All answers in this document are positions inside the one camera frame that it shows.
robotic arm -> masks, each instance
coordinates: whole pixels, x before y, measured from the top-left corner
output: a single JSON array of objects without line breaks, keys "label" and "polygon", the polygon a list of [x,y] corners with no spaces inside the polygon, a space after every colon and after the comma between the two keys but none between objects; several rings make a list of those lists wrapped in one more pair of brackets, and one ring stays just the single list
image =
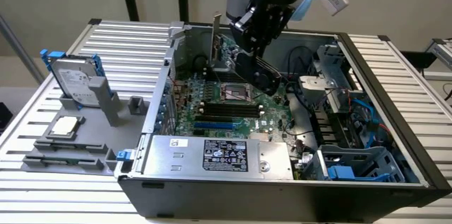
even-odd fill
[{"label": "robotic arm", "polygon": [[[236,54],[236,73],[265,94],[273,95],[281,76],[263,61],[265,47],[276,39],[291,20],[300,20],[312,0],[228,0],[227,17],[236,44],[245,52]],[[327,0],[335,15],[347,0]]]}]

white wall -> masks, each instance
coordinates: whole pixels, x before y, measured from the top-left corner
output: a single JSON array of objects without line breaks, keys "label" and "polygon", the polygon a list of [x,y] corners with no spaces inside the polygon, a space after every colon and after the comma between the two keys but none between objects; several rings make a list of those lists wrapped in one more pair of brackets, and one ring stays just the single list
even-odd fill
[{"label": "white wall", "polygon": [[[431,38],[452,37],[449,0],[349,0],[349,7],[331,17],[315,3],[304,21],[291,28],[385,34],[400,49],[423,50]],[[179,19],[177,0],[137,0],[141,20]],[[211,22],[224,12],[227,0],[189,0],[191,21]],[[44,47],[67,49],[92,17],[127,20],[124,0],[0,0],[0,12],[33,55]],[[0,37],[4,55],[15,55]]]}]

black pcie slot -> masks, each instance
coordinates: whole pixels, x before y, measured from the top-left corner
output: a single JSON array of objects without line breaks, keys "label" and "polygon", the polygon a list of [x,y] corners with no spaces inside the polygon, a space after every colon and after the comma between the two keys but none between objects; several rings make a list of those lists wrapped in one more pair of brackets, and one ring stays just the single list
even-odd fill
[{"label": "black pcie slot", "polygon": [[232,117],[212,117],[209,115],[197,115],[195,117],[197,122],[232,122]]},{"label": "black pcie slot", "polygon": [[212,70],[207,72],[205,80],[211,82],[217,82],[220,80],[220,82],[224,83],[247,83],[236,73],[223,71],[215,73]]},{"label": "black pcie slot", "polygon": [[249,117],[259,118],[259,105],[236,105],[207,103],[203,115],[216,117]]}]

sticker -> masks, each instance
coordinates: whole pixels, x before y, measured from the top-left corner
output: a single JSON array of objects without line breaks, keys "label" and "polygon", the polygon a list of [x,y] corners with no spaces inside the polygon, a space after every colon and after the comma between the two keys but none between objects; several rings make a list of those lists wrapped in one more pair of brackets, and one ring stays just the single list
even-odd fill
[{"label": "sticker", "polygon": [[188,146],[188,139],[172,138],[169,140],[169,146],[171,147],[187,147]]},{"label": "sticker", "polygon": [[203,158],[208,171],[248,172],[245,141],[204,140]]},{"label": "sticker", "polygon": [[57,70],[71,97],[81,104],[99,106],[99,101],[92,90],[88,88],[89,77],[79,70]]}]

power supply label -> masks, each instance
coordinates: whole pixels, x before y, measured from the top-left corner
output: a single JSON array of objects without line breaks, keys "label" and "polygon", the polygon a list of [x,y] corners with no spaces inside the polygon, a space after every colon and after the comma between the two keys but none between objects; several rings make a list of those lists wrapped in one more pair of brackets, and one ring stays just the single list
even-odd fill
[{"label": "power supply label", "polygon": [[208,171],[248,172],[247,142],[204,140],[203,168]]}]

